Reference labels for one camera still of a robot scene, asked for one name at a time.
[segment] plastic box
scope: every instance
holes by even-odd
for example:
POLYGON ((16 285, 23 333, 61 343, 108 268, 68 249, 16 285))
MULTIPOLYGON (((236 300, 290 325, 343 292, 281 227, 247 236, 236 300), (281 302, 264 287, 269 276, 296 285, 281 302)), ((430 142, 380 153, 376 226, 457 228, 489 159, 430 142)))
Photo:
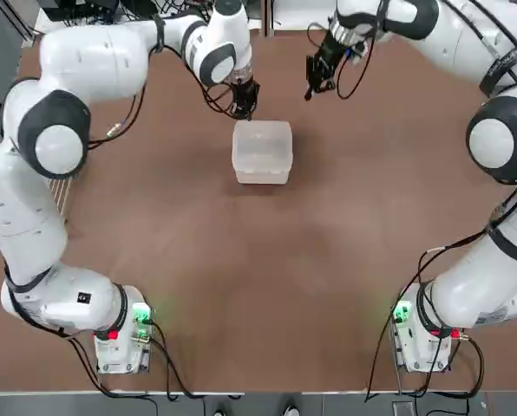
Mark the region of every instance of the plastic box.
POLYGON ((232 163, 240 184, 285 184, 293 163, 290 123, 262 120, 236 122, 232 163))

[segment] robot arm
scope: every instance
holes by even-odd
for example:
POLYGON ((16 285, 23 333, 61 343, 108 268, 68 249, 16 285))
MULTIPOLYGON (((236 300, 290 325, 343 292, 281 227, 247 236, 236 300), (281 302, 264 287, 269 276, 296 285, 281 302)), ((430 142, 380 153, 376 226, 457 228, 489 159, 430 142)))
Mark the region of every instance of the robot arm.
POLYGON ((88 151, 90 111, 97 101, 129 97, 147 79, 148 58, 173 49, 207 88, 229 78, 240 118, 251 115, 258 84, 240 2, 218 1, 207 25, 192 11, 155 21, 58 30, 41 43, 41 78, 16 84, 3 109, 3 130, 47 178, 81 169, 88 151))
MULTIPOLYGON (((379 0, 339 0, 330 29, 307 67, 311 92, 322 92, 324 82, 333 81, 337 65, 345 52, 373 36, 379 0)), ((517 38, 517 4, 504 0, 484 0, 485 7, 498 16, 517 38)), ((385 17, 380 17, 380 32, 395 34, 418 49, 438 68, 461 78, 480 83, 499 56, 514 46, 468 0, 389 0, 385 17), (450 3, 484 35, 481 40, 447 5, 450 3)), ((509 75, 499 79, 494 89, 514 85, 509 75)))
MULTIPOLYGON (((517 5, 479 2, 517 41, 517 5)), ((322 45, 307 57, 305 99, 333 89, 340 62, 360 59, 360 46, 380 32, 400 36, 438 68, 478 83, 491 97, 469 123, 468 150, 496 180, 517 184, 517 42, 468 0, 338 0, 322 45)), ((398 315, 392 331, 398 363, 424 372, 434 367, 436 356, 434 370, 447 367, 451 328, 517 317, 517 211, 498 227, 488 226, 487 235, 450 270, 431 283, 411 286, 398 315)))
MULTIPOLYGON (((151 51, 162 46, 173 49, 204 86, 229 77, 237 88, 254 88, 256 99, 245 10, 239 1, 218 0, 208 25, 183 13, 46 35, 40 79, 17 82, 3 104, 2 305, 32 325, 95 331, 102 373, 147 367, 150 308, 137 288, 61 263, 68 236, 47 179, 79 171, 88 151, 88 106, 137 94, 147 79, 151 51)), ((236 96, 241 111, 251 109, 249 97, 237 102, 236 96)))

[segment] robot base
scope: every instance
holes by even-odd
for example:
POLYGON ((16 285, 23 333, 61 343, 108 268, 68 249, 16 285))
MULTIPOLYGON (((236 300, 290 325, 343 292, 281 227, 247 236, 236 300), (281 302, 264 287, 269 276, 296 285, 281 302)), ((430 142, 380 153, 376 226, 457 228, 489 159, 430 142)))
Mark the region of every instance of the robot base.
MULTIPOLYGON (((427 373, 432 363, 440 340, 428 332, 418 317, 416 293, 419 284, 414 283, 405 292, 402 300, 393 312, 390 327, 392 348, 397 368, 405 368, 408 372, 427 373)), ((433 371, 444 371, 448 367, 451 337, 442 339, 433 371)))
POLYGON ((151 344, 135 336, 137 323, 134 304, 145 304, 145 299, 135 287, 123 288, 128 295, 128 315, 117 338, 102 341, 95 337, 95 353, 101 374, 135 374, 147 372, 149 368, 151 344))

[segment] brown table surface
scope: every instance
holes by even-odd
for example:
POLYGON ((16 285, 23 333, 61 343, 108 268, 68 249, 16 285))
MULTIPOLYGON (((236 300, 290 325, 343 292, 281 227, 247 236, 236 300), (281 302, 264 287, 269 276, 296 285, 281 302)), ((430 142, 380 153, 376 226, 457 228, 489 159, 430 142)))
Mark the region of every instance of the brown table surface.
MULTIPOLYGON (((483 98, 476 86, 390 42, 351 100, 306 103, 304 58, 314 50, 302 35, 254 40, 256 119, 293 129, 287 185, 237 183, 233 121, 204 105, 166 53, 152 60, 137 123, 91 154, 75 187, 64 261, 140 288, 193 390, 364 389, 384 317, 418 256, 478 231, 508 191, 465 148, 483 98)), ((347 88, 359 74, 348 70, 347 88)), ((38 75, 36 49, 24 51, 20 72, 38 75)), ((128 104, 95 106, 95 135, 128 104)), ((484 387, 517 389, 517 322, 473 334, 486 356, 484 387)), ((164 389, 157 357, 150 375, 110 386, 164 389)), ((461 357, 434 387, 472 386, 474 355, 464 348, 461 357)), ((66 342, 0 306, 0 391, 90 388, 66 342)), ((396 389, 387 337, 375 388, 396 389)))

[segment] cable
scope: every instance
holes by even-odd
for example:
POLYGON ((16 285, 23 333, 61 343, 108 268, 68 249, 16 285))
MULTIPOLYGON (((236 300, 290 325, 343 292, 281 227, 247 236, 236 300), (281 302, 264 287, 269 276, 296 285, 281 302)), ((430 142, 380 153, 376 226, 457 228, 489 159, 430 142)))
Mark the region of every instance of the cable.
POLYGON ((336 79, 336 92, 337 96, 342 100, 348 100, 359 88, 359 85, 361 85, 361 82, 363 81, 364 75, 366 74, 366 70, 368 69, 370 65, 370 58, 372 57, 372 51, 374 50, 374 44, 376 42, 376 36, 378 35, 378 31, 383 26, 383 19, 386 17, 386 12, 388 11, 389 6, 389 0, 380 0, 380 3, 378 3, 378 8, 376 10, 376 26, 374 28, 374 33, 372 35, 372 40, 370 42, 370 50, 368 52, 366 63, 364 64, 363 72, 359 76, 359 79, 357 83, 355 84, 355 87, 351 89, 351 91, 347 95, 343 95, 341 92, 341 88, 339 85, 339 82, 341 81, 342 72, 344 70, 345 65, 347 64, 347 61, 351 59, 351 54, 347 55, 344 63, 339 69, 339 72, 337 73, 337 79, 336 79))
MULTIPOLYGON (((429 416, 430 414, 434 414, 434 413, 454 414, 457 416, 468 416, 468 414, 470 413, 470 400, 467 399, 467 408, 466 408, 465 412, 463 412, 463 413, 451 412, 450 410, 436 409, 436 410, 431 410, 430 412, 426 413, 424 416, 429 416)), ((418 406, 416 404, 416 399, 415 399, 415 416, 418 416, 418 406)))
MULTIPOLYGON (((162 345, 164 346, 164 349, 167 351, 166 337, 164 336, 164 332, 162 332, 162 329, 156 322, 152 321, 151 324, 159 332, 160 338, 162 339, 162 345)), ((170 392, 170 366, 168 366, 168 365, 166 365, 166 396, 167 396, 168 401, 170 401, 171 403, 178 401, 178 399, 180 398, 179 395, 172 396, 172 394, 170 392)))
MULTIPOLYGON (((120 132, 113 133, 112 135, 110 135, 106 139, 91 140, 88 143, 88 149, 89 150, 95 150, 96 148, 104 145, 105 143, 109 143, 110 141, 119 139, 121 136, 123 136, 125 133, 128 132, 128 130, 132 127, 132 125, 137 121, 137 118, 139 117, 139 112, 141 111, 141 107, 143 105, 143 100, 145 99, 145 91, 146 90, 147 90, 147 84, 145 84, 143 86, 143 89, 141 90, 141 93, 139 94, 139 103, 137 104, 137 108, 135 109, 135 113, 134 113, 134 116, 131 119, 131 121, 129 121, 129 123, 122 130, 120 130, 120 132)), ((124 121, 119 124, 120 126, 123 126, 126 123, 127 119, 129 118, 129 115, 133 112, 135 99, 136 99, 136 96, 131 101, 131 107, 129 108, 128 115, 126 116, 124 121)))
POLYGON ((318 29, 322 29, 324 32, 327 31, 327 29, 320 23, 316 23, 316 22, 313 22, 311 23, 308 27, 307 27, 307 39, 309 39, 309 42, 317 47, 317 48, 320 48, 320 45, 316 42, 314 42, 312 39, 311 39, 311 29, 312 28, 318 28, 318 29))
POLYGON ((443 397, 448 397, 450 399, 472 399, 478 392, 480 392, 482 387, 482 382, 484 381, 484 354, 482 353, 481 348, 476 343, 476 341, 473 340, 472 337, 468 337, 467 341, 474 347, 474 350, 476 351, 478 355, 478 379, 476 380, 476 383, 474 384, 474 387, 470 390, 470 392, 466 393, 448 393, 448 392, 435 392, 435 394, 438 394, 443 397))
POLYGON ((203 394, 193 394, 191 393, 189 390, 187 390, 185 384, 183 384, 183 381, 181 381, 181 377, 180 377, 180 374, 178 373, 178 369, 176 368, 175 364, 173 364, 173 361, 172 359, 170 358, 170 355, 168 354, 167 350, 164 348, 164 346, 162 346, 158 341, 156 341, 154 338, 151 339, 151 344, 155 345, 156 347, 158 347, 158 349, 162 352, 162 354, 164 355, 164 358, 166 359, 166 363, 167 365, 172 368, 172 371, 173 371, 173 376, 175 377, 176 381, 178 382, 178 384, 180 385, 180 388, 181 388, 181 391, 183 392, 183 394, 188 398, 188 399, 193 399, 193 400, 197 400, 197 399, 204 399, 206 396, 203 395, 203 394))
POLYGON ((340 80, 342 78, 342 72, 344 71, 344 68, 345 68, 345 65, 347 64, 347 61, 349 61, 351 59, 351 55, 348 55, 345 58, 345 61, 342 64, 342 66, 339 67, 339 72, 337 73, 337 78, 336 78, 336 93, 337 93, 337 96, 339 98, 341 98, 342 100, 348 100, 349 98, 351 98, 351 96, 358 90, 359 85, 361 85, 361 82, 363 81, 364 75, 366 74, 366 70, 368 69, 369 64, 370 64, 370 58, 372 57, 372 51, 374 50, 374 44, 375 44, 374 40, 375 40, 375 38, 376 38, 376 32, 374 34, 374 37, 372 38, 372 41, 370 42, 370 50, 369 50, 368 55, 366 57, 366 63, 364 64, 363 72, 361 72, 361 75, 359 76, 359 79, 358 79, 357 83, 355 84, 353 89, 351 89, 351 91, 347 95, 343 95, 342 94, 341 87, 340 87, 339 83, 340 83, 340 80))
MULTIPOLYGON (((180 58, 183 61, 183 58, 181 57, 180 53, 177 50, 175 50, 174 48, 172 48, 168 45, 164 45, 164 48, 172 51, 178 58, 180 58)), ((213 110, 215 113, 224 114, 233 120, 245 120, 247 118, 247 114, 245 115, 245 117, 238 116, 232 110, 234 103, 235 103, 235 87, 233 85, 231 85, 227 82, 221 82, 220 84, 218 84, 218 85, 226 86, 228 88, 228 90, 232 92, 232 101, 230 102, 230 104, 228 106, 226 106, 226 108, 222 108, 218 102, 221 98, 226 96, 226 94, 229 91, 226 90, 226 91, 224 91, 224 93, 220 94, 218 97, 213 98, 210 95, 211 88, 204 88, 203 85, 200 83, 199 78, 197 77, 197 75, 195 75, 195 73, 191 70, 191 68, 185 62, 184 62, 184 65, 185 65, 187 71, 189 71, 191 76, 194 78, 194 80, 197 81, 197 85, 199 85, 199 88, 200 88, 201 93, 203 94, 205 103, 208 105, 208 107, 211 110, 213 110)), ((252 114, 256 108, 257 108, 257 105, 255 102, 253 107, 249 110, 249 114, 252 114)))

